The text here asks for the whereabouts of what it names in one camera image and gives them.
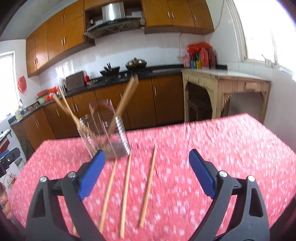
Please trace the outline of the person's left hand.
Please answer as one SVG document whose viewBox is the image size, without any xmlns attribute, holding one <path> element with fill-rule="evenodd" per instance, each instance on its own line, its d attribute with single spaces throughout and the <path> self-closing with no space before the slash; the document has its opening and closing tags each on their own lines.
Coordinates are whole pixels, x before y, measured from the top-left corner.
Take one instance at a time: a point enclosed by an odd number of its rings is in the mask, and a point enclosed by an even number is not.
<svg viewBox="0 0 296 241">
<path fill-rule="evenodd" d="M 11 203 L 8 200 L 8 194 L 6 192 L 6 187 L 1 183 L 1 206 L 2 206 L 2 211 L 4 215 L 6 216 L 7 219 L 12 220 L 14 217 L 12 208 L 11 208 Z"/>
</svg>

